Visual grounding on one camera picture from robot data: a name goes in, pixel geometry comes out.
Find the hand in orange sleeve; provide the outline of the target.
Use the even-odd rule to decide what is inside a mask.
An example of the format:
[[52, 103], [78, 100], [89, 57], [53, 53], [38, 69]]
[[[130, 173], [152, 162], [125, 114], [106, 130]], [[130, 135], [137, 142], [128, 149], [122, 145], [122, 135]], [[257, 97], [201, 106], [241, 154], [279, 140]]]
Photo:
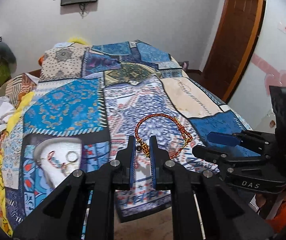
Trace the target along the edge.
[[256, 205], [259, 207], [259, 213], [268, 217], [275, 215], [281, 204], [286, 202], [286, 189], [278, 194], [257, 193], [255, 195]]

